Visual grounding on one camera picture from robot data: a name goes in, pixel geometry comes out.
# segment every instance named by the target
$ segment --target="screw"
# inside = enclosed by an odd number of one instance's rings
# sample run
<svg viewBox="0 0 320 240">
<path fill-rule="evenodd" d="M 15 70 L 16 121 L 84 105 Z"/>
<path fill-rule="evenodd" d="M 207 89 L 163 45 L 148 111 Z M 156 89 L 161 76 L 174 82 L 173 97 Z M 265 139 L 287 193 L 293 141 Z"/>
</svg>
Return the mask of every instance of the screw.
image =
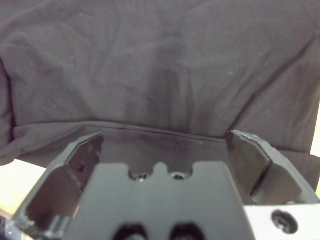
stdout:
<svg viewBox="0 0 320 240">
<path fill-rule="evenodd" d="M 276 210 L 272 213 L 273 224 L 285 234 L 295 234 L 298 231 L 298 223 L 295 218 L 280 210 Z"/>
</svg>

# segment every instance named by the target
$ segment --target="black t-shirt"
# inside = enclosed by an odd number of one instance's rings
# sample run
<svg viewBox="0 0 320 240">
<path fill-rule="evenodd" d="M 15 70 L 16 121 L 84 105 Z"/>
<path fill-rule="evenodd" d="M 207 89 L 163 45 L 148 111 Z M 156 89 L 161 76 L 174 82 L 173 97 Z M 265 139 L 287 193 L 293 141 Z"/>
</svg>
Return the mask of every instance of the black t-shirt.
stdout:
<svg viewBox="0 0 320 240">
<path fill-rule="evenodd" d="M 316 187 L 317 0 L 0 2 L 0 163 L 102 132 L 133 171 L 224 161 L 253 133 Z"/>
</svg>

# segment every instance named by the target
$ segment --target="black plastic part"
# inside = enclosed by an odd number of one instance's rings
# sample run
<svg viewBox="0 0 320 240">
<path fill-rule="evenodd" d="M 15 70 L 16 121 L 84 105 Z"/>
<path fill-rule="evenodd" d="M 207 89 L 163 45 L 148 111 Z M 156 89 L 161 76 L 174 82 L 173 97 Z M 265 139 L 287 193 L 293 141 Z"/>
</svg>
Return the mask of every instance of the black plastic part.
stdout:
<svg viewBox="0 0 320 240">
<path fill-rule="evenodd" d="M 99 163 L 99 133 L 71 143 L 44 172 L 12 220 L 34 239 L 62 239 Z"/>
<path fill-rule="evenodd" d="M 297 169 L 256 135 L 231 131 L 226 142 L 237 180 L 258 204 L 319 203 L 316 193 Z"/>
<path fill-rule="evenodd" d="M 224 163 L 198 162 L 186 180 L 173 179 L 163 163 L 142 182 L 128 173 L 125 164 L 96 167 L 65 240 L 255 239 Z M 145 234 L 121 238 L 124 226 Z"/>
</svg>

